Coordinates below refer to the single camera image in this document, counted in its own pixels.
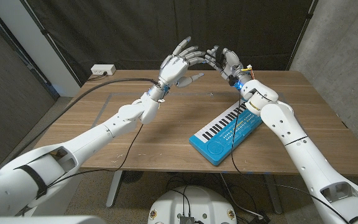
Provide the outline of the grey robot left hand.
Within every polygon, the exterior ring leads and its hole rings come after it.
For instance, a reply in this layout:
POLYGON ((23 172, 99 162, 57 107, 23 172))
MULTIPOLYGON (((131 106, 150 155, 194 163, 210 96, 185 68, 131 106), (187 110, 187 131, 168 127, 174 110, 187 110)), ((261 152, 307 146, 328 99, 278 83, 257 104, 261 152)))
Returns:
POLYGON ((183 88, 203 76, 202 73, 199 73, 192 77, 185 77, 189 66, 204 63, 205 61, 203 56, 206 52, 197 51, 198 46, 185 48, 190 40, 191 37, 189 36, 181 41, 173 53, 162 62, 158 75, 158 83, 147 93, 154 101, 163 99, 172 85, 176 85, 177 88, 183 88))

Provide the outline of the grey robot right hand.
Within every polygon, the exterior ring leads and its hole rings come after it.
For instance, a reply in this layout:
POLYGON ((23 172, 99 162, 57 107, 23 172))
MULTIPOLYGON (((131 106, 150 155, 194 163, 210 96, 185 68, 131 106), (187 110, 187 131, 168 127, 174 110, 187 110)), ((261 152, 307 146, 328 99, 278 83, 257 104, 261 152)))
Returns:
POLYGON ((234 51, 215 45, 211 50, 207 50, 204 57, 206 63, 217 70, 230 86, 239 81, 237 75, 244 66, 234 51))

